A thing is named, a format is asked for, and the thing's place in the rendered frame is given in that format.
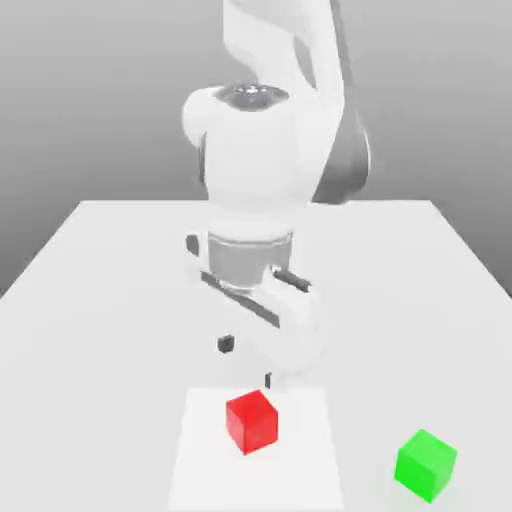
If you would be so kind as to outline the small green cube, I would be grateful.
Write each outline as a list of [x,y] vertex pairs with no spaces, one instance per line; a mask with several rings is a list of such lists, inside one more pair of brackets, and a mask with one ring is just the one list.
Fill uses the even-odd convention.
[[419,429],[398,450],[394,479],[432,503],[450,482],[457,455],[454,447]]

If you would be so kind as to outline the small red cube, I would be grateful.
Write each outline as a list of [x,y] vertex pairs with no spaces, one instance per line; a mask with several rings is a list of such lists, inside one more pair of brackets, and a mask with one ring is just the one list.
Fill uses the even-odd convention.
[[229,436],[243,455],[278,440],[278,411],[260,390],[227,401],[225,421]]

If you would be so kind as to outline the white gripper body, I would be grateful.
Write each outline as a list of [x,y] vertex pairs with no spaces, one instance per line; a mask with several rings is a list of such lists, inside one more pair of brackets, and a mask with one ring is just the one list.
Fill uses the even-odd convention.
[[213,329],[216,348],[219,337],[232,334],[233,351],[255,351],[279,380],[302,380],[321,362],[325,309],[310,281],[275,265],[247,293],[229,288],[204,265],[190,265],[188,278],[210,293],[214,311],[202,306],[199,312]]

